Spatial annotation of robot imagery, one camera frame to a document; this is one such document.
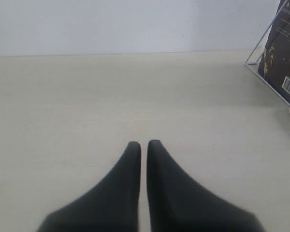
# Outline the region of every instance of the book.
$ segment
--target book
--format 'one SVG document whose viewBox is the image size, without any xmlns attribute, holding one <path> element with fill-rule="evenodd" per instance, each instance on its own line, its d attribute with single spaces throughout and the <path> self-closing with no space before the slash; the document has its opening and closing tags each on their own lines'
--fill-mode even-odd
<svg viewBox="0 0 290 232">
<path fill-rule="evenodd" d="M 290 103 L 290 0 L 274 20 L 258 73 Z"/>
</svg>

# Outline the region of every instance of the white wall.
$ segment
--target white wall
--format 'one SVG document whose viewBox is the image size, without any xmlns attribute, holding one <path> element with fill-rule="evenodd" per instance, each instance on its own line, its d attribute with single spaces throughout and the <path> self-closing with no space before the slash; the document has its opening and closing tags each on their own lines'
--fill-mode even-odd
<svg viewBox="0 0 290 232">
<path fill-rule="evenodd" d="M 0 0 L 0 56 L 250 49 L 279 0 Z"/>
</svg>

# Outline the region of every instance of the barcode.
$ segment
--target barcode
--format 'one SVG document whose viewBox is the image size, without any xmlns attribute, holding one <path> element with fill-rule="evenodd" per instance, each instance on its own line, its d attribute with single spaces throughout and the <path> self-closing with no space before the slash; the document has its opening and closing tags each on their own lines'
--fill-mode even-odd
<svg viewBox="0 0 290 232">
<path fill-rule="evenodd" d="M 289 77 L 285 77 L 284 83 L 282 84 L 282 88 L 284 90 L 286 90 L 287 93 L 290 94 L 290 78 Z"/>
</svg>

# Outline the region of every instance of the wall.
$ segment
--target wall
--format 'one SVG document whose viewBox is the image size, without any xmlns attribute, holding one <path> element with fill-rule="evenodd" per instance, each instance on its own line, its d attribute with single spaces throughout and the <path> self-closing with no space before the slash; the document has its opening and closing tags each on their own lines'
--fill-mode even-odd
<svg viewBox="0 0 290 232">
<path fill-rule="evenodd" d="M 251 49 L 279 0 L 0 0 L 0 56 Z"/>
</svg>

